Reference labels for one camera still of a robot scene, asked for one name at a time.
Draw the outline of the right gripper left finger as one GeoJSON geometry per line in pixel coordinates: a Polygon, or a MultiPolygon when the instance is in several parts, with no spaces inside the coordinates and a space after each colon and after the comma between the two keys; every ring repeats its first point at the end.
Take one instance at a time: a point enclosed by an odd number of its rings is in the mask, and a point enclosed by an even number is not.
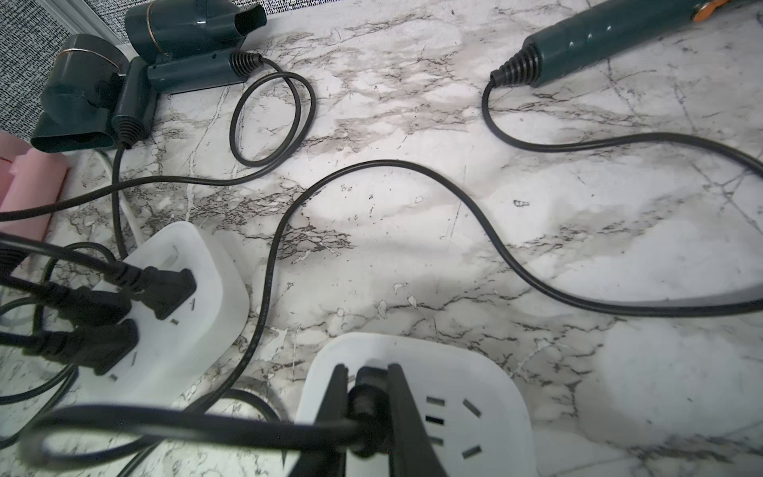
{"type": "Polygon", "coordinates": [[[310,446],[300,452],[289,476],[346,475],[347,451],[341,447],[340,438],[345,431],[344,425],[348,423],[348,413],[348,369],[337,365],[323,395],[315,423],[310,425],[310,446]]]}

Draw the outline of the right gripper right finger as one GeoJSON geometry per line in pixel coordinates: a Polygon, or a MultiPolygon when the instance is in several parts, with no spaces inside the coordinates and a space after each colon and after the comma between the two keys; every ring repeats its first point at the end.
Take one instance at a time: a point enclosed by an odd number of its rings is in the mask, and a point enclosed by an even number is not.
{"type": "Polygon", "coordinates": [[[391,416],[389,475],[446,476],[429,441],[401,365],[389,365],[387,381],[391,416]]]}

